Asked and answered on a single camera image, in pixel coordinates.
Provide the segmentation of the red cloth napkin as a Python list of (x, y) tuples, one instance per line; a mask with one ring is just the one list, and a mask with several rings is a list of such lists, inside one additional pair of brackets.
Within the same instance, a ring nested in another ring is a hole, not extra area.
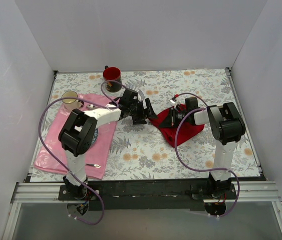
[[(157, 115), (157, 119), (150, 119), (150, 122), (153, 126), (155, 126), (163, 135), (167, 143), (172, 146), (173, 148), (175, 147), (175, 137), (176, 137), (176, 132), (177, 132), (177, 127), (159, 127), (159, 114)], [(178, 132), (178, 137), (177, 137), (177, 146), (183, 144), (184, 142), (188, 141), (192, 137), (196, 136), (199, 134), (201, 131), (203, 131), (205, 125), (191, 125), (188, 122), (184, 122)]]

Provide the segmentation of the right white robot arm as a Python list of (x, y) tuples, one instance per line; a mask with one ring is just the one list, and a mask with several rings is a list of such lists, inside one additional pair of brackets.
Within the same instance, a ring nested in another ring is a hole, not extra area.
[(174, 105), (161, 112), (159, 121), (154, 125), (174, 148), (198, 134), (204, 125), (210, 125), (216, 147), (213, 167), (208, 170), (206, 183), (194, 187), (192, 192), (218, 199), (227, 192), (235, 191), (231, 182), (231, 177), (235, 175), (231, 169), (232, 160), (246, 128), (233, 102), (199, 107), (199, 99), (197, 96), (189, 97), (184, 104), (179, 104), (173, 97), (171, 102)]

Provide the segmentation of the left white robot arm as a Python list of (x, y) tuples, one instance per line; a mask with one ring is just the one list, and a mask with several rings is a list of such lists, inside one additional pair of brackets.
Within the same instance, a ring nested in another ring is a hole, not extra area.
[(135, 125), (146, 124), (147, 119), (156, 119), (150, 99), (140, 99), (139, 94), (126, 89), (105, 107), (81, 111), (71, 111), (59, 133), (59, 141), (67, 157), (68, 173), (63, 177), (67, 192), (76, 200), (82, 200), (87, 194), (83, 182), (85, 173), (85, 153), (92, 145), (95, 130), (105, 124), (131, 117)]

